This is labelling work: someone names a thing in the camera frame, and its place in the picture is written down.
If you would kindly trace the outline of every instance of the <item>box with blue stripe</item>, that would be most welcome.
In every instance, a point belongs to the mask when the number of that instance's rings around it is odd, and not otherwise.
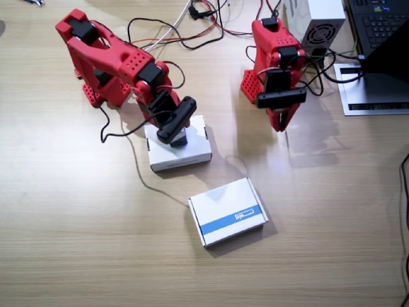
[[[249,178],[193,196],[189,207],[206,248],[268,222]]]

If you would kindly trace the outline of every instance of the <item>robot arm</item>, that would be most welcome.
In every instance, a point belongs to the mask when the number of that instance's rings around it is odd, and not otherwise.
[[[258,108],[265,108],[272,127],[284,131],[306,92],[296,88],[305,52],[284,27],[281,19],[252,23],[257,55],[252,70],[246,70],[241,90]]]
[[[119,39],[101,23],[89,21],[80,10],[72,11],[56,29],[85,80],[83,90],[93,107],[103,101],[120,107],[132,90],[145,119],[168,111],[151,120],[159,128],[161,142],[169,144],[189,126],[196,101],[191,97],[180,101],[164,62],[155,62],[153,56]]]

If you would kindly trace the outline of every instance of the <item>white box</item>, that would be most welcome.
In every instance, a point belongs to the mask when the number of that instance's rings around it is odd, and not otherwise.
[[[149,162],[153,171],[177,168],[179,166],[210,161],[212,149],[206,133],[202,115],[190,118],[190,127],[186,128],[187,145],[173,148],[158,140],[158,128],[145,125],[145,137],[148,144]]]
[[[189,207],[205,248],[268,222],[248,178],[193,196]]]
[[[284,0],[288,30],[313,55],[328,49],[345,21],[342,0]]]

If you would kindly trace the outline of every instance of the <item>blue stripe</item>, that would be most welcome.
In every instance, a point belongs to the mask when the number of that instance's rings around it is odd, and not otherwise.
[[[207,235],[208,233],[214,232],[223,227],[243,221],[244,219],[248,219],[249,217],[253,217],[258,214],[261,214],[261,209],[259,205],[255,205],[253,207],[249,207],[247,209],[230,214],[229,216],[222,217],[221,219],[217,219],[213,222],[204,224],[200,226],[200,229],[203,235]]]

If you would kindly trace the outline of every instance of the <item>white cable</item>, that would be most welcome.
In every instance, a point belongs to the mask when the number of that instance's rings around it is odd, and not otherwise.
[[[186,5],[185,5],[185,8],[183,9],[183,11],[181,11],[181,13],[180,13],[178,19],[176,19],[176,21],[174,22],[173,26],[174,26],[175,28],[178,27],[180,21],[181,21],[182,18],[185,16],[185,14],[186,14],[186,12],[187,12],[187,8],[189,7],[190,1],[191,1],[191,0],[187,0]],[[169,35],[169,33],[170,33],[171,31],[173,31],[172,28],[169,29],[169,30],[167,30],[167,32],[165,33],[164,36],[162,36],[161,38],[159,38],[159,40],[157,40],[153,45],[151,45],[151,46],[149,46],[148,48],[146,48],[145,51],[148,52],[149,50],[151,50],[152,48],[154,48],[154,47],[155,47],[158,43],[160,43],[167,35]]]

